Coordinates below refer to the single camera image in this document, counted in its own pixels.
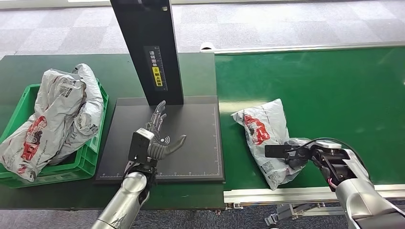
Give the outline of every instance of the yellow label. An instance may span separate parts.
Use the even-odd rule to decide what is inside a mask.
[[[159,67],[152,67],[153,76],[155,77],[155,83],[158,87],[163,87],[162,78],[160,77]]]

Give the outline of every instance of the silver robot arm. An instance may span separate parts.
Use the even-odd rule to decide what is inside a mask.
[[[336,193],[349,229],[405,229],[405,213],[375,191],[360,156],[346,143],[323,137],[300,146],[269,145],[265,156],[284,158],[292,168],[311,160]]]
[[[92,229],[129,229],[141,206],[148,200],[140,199],[147,184],[146,176],[140,172],[128,174],[121,188],[98,217]]]
[[[343,161],[356,178],[342,181],[335,192],[344,209],[349,229],[405,228],[405,213],[375,191],[355,153],[349,149],[344,151],[350,159]]]
[[[92,229],[129,229],[142,205],[149,199],[149,191],[155,184],[156,165],[183,146],[186,135],[174,144],[166,145],[160,140],[159,132],[166,114],[162,101],[152,115],[146,128],[140,128],[132,135],[125,168],[124,180]]]

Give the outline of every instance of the white plastic bag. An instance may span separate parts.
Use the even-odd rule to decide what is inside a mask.
[[[59,151],[82,104],[85,84],[79,76],[44,72],[34,114],[0,145],[0,163],[28,181]]]
[[[265,145],[283,145],[289,140],[281,99],[238,111],[231,116],[245,128],[250,152],[272,190],[297,176],[303,166],[292,169],[282,158],[265,157]]]
[[[85,103],[75,117],[61,150],[50,161],[51,165],[59,164],[94,137],[98,133],[103,114],[103,97],[91,68],[87,64],[81,63],[73,69],[72,73],[78,74],[86,84]]]

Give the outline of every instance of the metal bracket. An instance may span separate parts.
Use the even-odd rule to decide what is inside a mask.
[[[298,219],[301,216],[304,216],[306,211],[313,208],[322,208],[325,207],[324,203],[321,204],[281,204],[277,206],[277,213],[272,214],[265,219],[265,222],[268,226],[276,224],[282,219]]]
[[[243,209],[243,206],[241,206],[240,203],[232,203],[232,204],[228,204],[227,207],[225,207],[225,210],[229,210],[229,209]]]
[[[405,205],[398,205],[404,210]],[[282,204],[277,206],[277,213],[265,218],[268,226],[276,224],[282,219],[298,219],[302,216],[332,216],[344,215],[341,207],[326,207],[325,203],[316,204]]]

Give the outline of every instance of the gray carpet floor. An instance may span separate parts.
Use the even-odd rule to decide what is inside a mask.
[[[405,41],[405,1],[175,5],[178,50]],[[111,7],[0,10],[5,55],[128,53]],[[141,211],[137,229],[263,229],[274,206]],[[0,229],[86,229],[99,211],[0,210]],[[344,216],[282,221],[281,229],[344,229]]]
[[[266,229],[264,218],[275,206],[233,209],[216,215],[207,210],[141,211],[133,229]],[[0,210],[2,229],[89,229],[99,211]],[[284,220],[280,229],[346,229],[344,216]]]

